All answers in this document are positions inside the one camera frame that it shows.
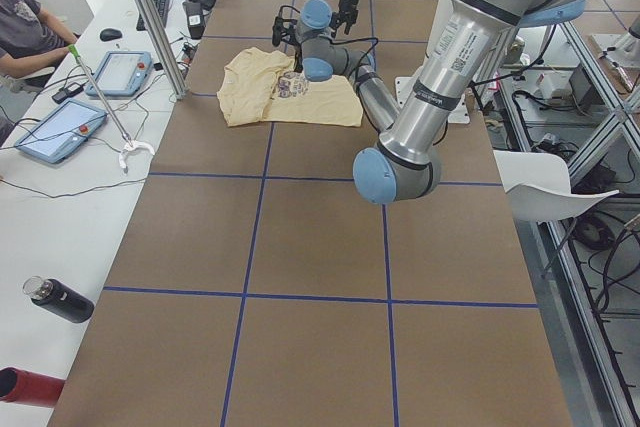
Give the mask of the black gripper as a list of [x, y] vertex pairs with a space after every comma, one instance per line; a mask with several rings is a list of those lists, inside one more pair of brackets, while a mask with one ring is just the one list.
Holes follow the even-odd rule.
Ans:
[[298, 21], [296, 19], [284, 19], [282, 27], [282, 41], [294, 49], [296, 55], [301, 54], [301, 46], [297, 37]]
[[358, 0], [339, 0], [338, 11], [333, 13], [333, 26], [353, 26], [358, 16]]

